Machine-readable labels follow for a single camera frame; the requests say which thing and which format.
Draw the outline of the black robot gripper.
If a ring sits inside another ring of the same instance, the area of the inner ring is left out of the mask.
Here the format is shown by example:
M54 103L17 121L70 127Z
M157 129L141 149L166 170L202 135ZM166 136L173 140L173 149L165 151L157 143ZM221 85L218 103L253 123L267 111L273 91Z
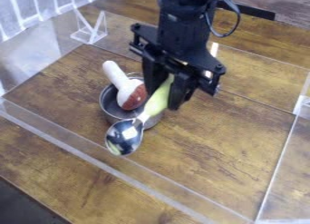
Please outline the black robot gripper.
M206 15L178 16L160 12L158 25L130 25L129 50L141 57L144 85L152 95L172 75L168 109L176 111L196 89L217 93L225 67L210 55L205 44L209 35Z

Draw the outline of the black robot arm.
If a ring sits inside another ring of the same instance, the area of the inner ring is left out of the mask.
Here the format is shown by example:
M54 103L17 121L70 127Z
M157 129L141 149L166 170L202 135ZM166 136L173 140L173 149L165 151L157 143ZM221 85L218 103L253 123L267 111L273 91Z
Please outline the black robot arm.
M158 0L156 26L130 25L129 50L141 57L144 83L154 93L169 75L168 108L177 109L200 89L216 94L225 67L206 50L216 0Z

